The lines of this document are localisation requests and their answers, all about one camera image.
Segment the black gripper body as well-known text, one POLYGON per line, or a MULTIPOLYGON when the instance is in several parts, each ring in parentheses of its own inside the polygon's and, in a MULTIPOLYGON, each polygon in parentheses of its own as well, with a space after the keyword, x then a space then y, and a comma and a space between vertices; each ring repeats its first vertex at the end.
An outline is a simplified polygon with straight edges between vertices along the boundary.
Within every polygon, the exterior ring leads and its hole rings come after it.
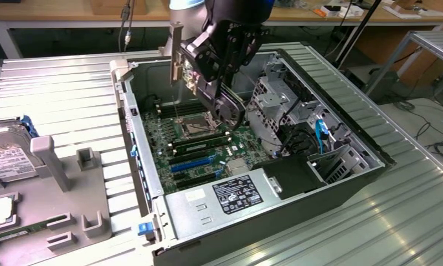
POLYGON ((219 59, 226 57, 227 35, 237 25, 255 26, 271 14, 271 0, 205 0, 202 32, 210 32, 210 44, 219 59))

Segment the graphics card with fan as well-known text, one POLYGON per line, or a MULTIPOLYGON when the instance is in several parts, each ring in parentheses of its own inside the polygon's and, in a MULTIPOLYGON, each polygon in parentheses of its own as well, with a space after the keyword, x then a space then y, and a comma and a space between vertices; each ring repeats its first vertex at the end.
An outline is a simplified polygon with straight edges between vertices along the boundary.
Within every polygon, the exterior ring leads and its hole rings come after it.
POLYGON ((180 80, 185 80, 185 85, 210 111, 213 118, 231 130, 235 130, 243 120, 245 107, 242 99, 230 88, 231 81, 226 81, 226 57, 221 59, 222 81, 219 84, 206 83, 203 79, 199 81, 193 80, 190 76, 185 75, 185 57, 180 50, 180 45, 184 41, 182 29, 184 25, 181 22, 170 23, 170 44, 162 49, 162 52, 170 56, 170 85, 176 85, 180 80))

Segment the wooden desk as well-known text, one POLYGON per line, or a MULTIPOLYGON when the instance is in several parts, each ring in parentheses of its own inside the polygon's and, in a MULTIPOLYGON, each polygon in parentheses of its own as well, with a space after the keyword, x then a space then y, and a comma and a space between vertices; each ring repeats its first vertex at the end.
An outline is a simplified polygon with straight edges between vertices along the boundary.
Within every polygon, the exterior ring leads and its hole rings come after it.
MULTIPOLYGON (((133 19, 134 27, 168 27, 169 10, 162 0, 148 0, 146 14, 133 19)), ((443 29, 443 16, 402 19, 381 8, 367 26, 435 26, 443 29)), ((303 9, 274 8, 267 26, 333 26, 341 18, 323 18, 303 9)), ((0 45, 9 59, 22 57, 9 30, 17 28, 117 28, 120 12, 116 15, 94 15, 86 0, 22 0, 21 3, 0 3, 0 45)))

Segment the silver drive cage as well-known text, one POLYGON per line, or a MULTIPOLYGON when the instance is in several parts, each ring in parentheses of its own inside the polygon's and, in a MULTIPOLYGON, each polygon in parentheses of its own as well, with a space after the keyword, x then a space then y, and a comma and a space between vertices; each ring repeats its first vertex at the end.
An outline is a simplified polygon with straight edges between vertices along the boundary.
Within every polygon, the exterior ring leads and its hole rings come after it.
POLYGON ((274 157, 319 151, 307 124, 319 105, 314 94, 279 56, 267 61, 247 105, 247 121, 267 154, 274 157))

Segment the black and white box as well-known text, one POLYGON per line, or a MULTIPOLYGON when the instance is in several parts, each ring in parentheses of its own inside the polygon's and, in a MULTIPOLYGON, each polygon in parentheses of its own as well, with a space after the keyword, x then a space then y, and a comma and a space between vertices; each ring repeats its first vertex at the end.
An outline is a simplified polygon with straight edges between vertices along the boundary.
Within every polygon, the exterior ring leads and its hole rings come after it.
POLYGON ((327 18, 346 18, 349 16, 349 11, 345 6, 321 6, 321 11, 325 13, 325 17, 327 18))

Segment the CPU socket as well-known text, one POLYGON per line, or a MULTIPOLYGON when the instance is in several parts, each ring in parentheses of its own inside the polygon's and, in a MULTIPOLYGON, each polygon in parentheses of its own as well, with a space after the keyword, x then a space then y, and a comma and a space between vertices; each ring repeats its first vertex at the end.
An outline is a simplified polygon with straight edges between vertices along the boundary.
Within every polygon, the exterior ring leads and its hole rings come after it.
POLYGON ((210 124, 209 115, 205 112, 176 118, 173 127, 181 139, 191 139, 215 133, 215 128, 210 124))

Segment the black pole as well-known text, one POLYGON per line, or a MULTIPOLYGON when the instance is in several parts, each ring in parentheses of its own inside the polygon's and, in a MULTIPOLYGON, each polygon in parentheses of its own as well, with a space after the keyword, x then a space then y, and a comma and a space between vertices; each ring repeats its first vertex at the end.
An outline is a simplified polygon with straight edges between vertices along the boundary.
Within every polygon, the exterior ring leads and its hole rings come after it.
POLYGON ((369 9, 359 25, 357 27, 354 27, 353 32, 351 32, 350 36, 347 37, 346 43, 345 43, 345 45, 342 47, 342 50, 341 50, 341 52, 337 56, 337 59, 333 63, 333 65, 337 69, 341 67, 342 63, 345 62, 345 59, 346 59, 346 57, 347 57, 347 55, 351 51, 351 48, 353 48, 353 46, 354 46, 354 44, 355 44, 355 42, 359 38, 359 35, 361 35, 363 29, 367 26, 367 23, 370 21, 370 18, 373 17, 375 9, 378 8, 378 6, 381 4, 381 1, 382 0, 374 0, 371 8, 369 9))

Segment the large cardboard box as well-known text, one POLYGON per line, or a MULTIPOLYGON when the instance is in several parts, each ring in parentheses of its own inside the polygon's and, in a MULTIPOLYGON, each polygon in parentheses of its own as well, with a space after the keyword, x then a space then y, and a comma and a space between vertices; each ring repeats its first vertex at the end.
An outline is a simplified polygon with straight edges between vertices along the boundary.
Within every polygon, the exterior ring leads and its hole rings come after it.
POLYGON ((94 15, 120 15, 129 6, 136 16, 148 15, 153 10, 169 10, 169 0, 89 0, 94 15))

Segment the green motherboard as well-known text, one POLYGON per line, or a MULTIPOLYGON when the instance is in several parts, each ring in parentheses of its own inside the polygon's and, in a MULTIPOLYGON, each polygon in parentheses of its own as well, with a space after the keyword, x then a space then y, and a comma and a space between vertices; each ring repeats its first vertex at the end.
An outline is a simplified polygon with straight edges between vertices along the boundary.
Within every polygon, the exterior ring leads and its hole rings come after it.
POLYGON ((267 161, 273 158, 263 149, 261 142, 258 141, 258 137, 255 136, 249 124, 242 124, 242 126, 237 130, 231 130, 222 123, 214 120, 211 113, 206 110, 202 104, 184 103, 177 104, 178 116, 181 117, 205 112, 209 115, 209 122, 215 128, 214 134, 230 134, 231 141, 225 146, 215 147, 205 151, 193 152, 207 153, 209 156, 205 158, 213 159, 213 162, 209 165, 198 166, 180 172, 170 172, 170 167, 184 164, 178 163, 174 165, 169 165, 169 159, 176 157, 172 152, 172 143, 189 140, 181 139, 178 137, 177 130, 173 127, 173 121, 176 119, 173 105, 165 106, 162 105, 162 101, 160 99, 157 99, 156 97, 149 97, 142 101, 142 106, 140 107, 140 110, 142 112, 142 123, 145 126, 145 133, 149 141, 149 147, 156 164, 157 174, 161 181, 162 189, 166 194, 172 194, 187 188, 195 187, 191 186, 178 189, 176 187, 176 184, 180 181, 173 180, 174 173, 195 172, 198 174, 203 174, 215 172, 218 176, 215 180, 219 180, 222 178, 227 178, 233 175, 242 173, 241 171, 229 170, 226 164, 230 160, 243 158, 251 169, 251 167, 257 163, 267 161))

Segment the black expansion slot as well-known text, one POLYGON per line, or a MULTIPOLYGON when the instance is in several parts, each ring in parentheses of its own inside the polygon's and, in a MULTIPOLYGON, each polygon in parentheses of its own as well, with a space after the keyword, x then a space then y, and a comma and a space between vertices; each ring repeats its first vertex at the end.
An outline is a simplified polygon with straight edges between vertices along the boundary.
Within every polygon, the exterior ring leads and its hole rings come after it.
POLYGON ((210 178, 217 177, 215 172, 198 174, 195 172, 180 172, 173 174, 173 180, 181 181, 181 180, 207 180, 210 178))
POLYGON ((169 165, 174 165, 174 164, 178 164, 178 163, 189 162, 191 160, 195 160, 198 158, 205 158, 207 156, 209 155, 207 155, 206 152, 199 152, 199 153, 193 153, 193 154, 187 154, 187 155, 181 155, 181 156, 177 156, 177 157, 169 159, 169 165))
POLYGON ((210 173, 207 175, 191 178, 189 180, 182 180, 180 182, 177 182, 176 187, 178 189, 186 188, 186 187, 191 187, 191 186, 197 186, 205 182, 211 182, 213 180, 215 180, 218 178, 215 173, 210 173))

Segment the small silver heatsink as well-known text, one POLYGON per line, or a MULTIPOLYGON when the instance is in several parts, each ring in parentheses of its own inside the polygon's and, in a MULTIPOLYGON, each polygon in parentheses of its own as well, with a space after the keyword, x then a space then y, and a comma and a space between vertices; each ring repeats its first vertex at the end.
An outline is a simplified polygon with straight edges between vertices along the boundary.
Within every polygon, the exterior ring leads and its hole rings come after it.
POLYGON ((243 158, 230 160, 226 165, 230 171, 247 172, 250 170, 250 167, 243 158))

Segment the brown cardboard box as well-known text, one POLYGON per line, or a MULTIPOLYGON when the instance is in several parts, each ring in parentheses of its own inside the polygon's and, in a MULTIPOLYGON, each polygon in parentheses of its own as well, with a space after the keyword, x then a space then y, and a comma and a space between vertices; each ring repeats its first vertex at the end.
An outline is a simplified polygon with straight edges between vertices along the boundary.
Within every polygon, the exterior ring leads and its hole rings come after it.
POLYGON ((393 8, 412 10, 422 7, 424 0, 394 0, 393 8))

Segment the black fan shroud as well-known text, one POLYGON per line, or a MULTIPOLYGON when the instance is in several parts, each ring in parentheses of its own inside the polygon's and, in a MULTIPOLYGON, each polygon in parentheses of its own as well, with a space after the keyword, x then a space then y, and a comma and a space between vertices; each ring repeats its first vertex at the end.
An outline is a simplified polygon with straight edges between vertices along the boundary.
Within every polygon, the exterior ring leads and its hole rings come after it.
POLYGON ((262 168, 266 177, 275 179, 281 189, 277 194, 285 200, 326 186, 307 163, 306 156, 290 155, 257 163, 251 170, 262 168))

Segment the silver disk bay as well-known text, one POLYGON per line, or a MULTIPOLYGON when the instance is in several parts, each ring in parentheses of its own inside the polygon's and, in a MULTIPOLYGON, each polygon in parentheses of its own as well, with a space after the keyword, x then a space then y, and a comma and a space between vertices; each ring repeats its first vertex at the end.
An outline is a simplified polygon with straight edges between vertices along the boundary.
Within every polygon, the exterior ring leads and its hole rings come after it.
POLYGON ((386 166, 377 157, 371 154, 366 156, 351 145, 343 145, 326 153, 310 155, 307 164, 321 181, 329 185, 374 172, 386 166))

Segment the silver power supply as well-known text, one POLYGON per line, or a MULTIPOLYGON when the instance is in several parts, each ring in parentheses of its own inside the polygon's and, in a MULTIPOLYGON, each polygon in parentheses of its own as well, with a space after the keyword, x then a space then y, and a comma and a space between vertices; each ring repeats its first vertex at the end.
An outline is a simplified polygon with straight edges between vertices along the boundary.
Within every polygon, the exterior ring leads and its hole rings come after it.
POLYGON ((165 197, 178 239, 225 229, 281 203, 281 185, 255 169, 165 197))

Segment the black PC case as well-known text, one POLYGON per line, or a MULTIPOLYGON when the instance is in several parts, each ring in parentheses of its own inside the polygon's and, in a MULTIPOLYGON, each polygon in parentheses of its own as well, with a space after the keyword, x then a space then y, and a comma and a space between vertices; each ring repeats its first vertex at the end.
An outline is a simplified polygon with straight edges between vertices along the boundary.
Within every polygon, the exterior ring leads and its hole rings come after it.
MULTIPOLYGON (((325 187, 309 193, 281 199, 281 203, 273 209, 225 229, 218 229, 191 239, 178 239, 165 200, 170 194, 165 193, 158 178, 140 107, 142 101, 149 97, 160 99, 165 106, 173 105, 172 96, 174 96, 177 104, 202 103, 185 85, 185 80, 180 80, 172 86, 165 84, 164 77, 169 74, 169 58, 113 60, 110 77, 118 101, 125 148, 130 158, 141 212, 141 217, 132 225, 132 233, 137 249, 149 260, 150 266, 202 265, 217 257, 234 252, 341 206, 394 165, 390 155, 329 95, 329 89, 347 88, 347 82, 311 50, 301 53, 282 49, 266 50, 257 54, 249 66, 242 67, 233 79, 233 90, 242 99, 245 107, 239 127, 242 124, 250 125, 247 105, 254 85, 273 56, 279 56, 286 60, 291 71, 295 72, 298 79, 302 80, 319 101, 307 120, 307 124, 313 126, 313 136, 318 141, 319 151, 290 155, 309 157, 313 154, 326 153, 343 145, 351 145, 366 156, 371 154, 377 157, 386 166, 365 175, 350 177, 330 185, 326 184, 325 187), (153 222, 152 234, 137 236, 136 227, 141 222, 153 222)), ((286 156, 271 157, 271 159, 277 159, 286 156)))

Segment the blue case latch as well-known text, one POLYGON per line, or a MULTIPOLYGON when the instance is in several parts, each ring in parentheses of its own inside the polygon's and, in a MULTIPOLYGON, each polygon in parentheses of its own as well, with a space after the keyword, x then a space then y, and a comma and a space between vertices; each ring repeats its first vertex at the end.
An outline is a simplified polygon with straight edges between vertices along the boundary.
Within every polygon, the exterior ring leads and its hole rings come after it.
POLYGON ((136 231, 137 231, 137 236, 145 236, 148 234, 152 234, 154 231, 153 222, 138 223, 137 227, 136 227, 136 231))

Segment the hard disk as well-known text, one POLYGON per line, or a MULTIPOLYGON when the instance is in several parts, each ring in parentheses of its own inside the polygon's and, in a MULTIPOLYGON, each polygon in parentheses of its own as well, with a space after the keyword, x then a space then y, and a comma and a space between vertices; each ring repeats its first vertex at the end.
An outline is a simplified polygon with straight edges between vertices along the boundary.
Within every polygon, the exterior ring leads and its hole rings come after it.
POLYGON ((32 136, 22 125, 0 127, 0 181, 37 176, 42 160, 30 152, 32 136))

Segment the grey parts rack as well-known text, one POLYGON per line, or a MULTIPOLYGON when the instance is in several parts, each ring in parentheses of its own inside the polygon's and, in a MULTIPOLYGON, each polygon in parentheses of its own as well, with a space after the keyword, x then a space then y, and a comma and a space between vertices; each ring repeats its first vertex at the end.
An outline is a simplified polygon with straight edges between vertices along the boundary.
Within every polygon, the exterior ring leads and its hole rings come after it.
POLYGON ((44 165, 37 176, 0 181, 0 198, 14 200, 0 233, 48 221, 48 228, 0 242, 0 266, 26 266, 105 241, 112 236, 100 153, 80 148, 58 158, 50 136, 30 140, 44 165))

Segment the metal slat frame table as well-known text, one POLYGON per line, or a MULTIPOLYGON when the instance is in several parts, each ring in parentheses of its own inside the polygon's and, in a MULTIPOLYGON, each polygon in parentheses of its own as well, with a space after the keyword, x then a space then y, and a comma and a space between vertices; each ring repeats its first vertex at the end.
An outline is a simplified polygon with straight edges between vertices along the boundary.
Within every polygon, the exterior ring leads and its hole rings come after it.
POLYGON ((428 51, 431 54, 436 56, 438 59, 443 61, 443 31, 432 31, 432 30, 410 31, 405 35, 391 56, 382 65, 378 74, 366 84, 366 91, 365 91, 366 95, 371 96, 373 93, 375 92, 381 79, 386 75, 386 72, 394 65, 394 62, 398 60, 398 56, 401 55, 402 51, 406 49, 410 43, 416 44, 418 48, 428 51))

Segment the blue disk bracket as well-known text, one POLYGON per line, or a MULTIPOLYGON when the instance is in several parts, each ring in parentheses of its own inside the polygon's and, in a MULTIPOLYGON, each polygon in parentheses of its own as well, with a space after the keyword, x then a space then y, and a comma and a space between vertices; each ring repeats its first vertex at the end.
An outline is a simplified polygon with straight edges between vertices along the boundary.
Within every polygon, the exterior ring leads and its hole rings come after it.
POLYGON ((28 115, 24 115, 21 117, 20 121, 21 121, 21 124, 25 126, 26 131, 28 131, 30 137, 32 138, 38 137, 38 133, 37 133, 37 130, 34 128, 34 125, 33 125, 30 117, 28 115))

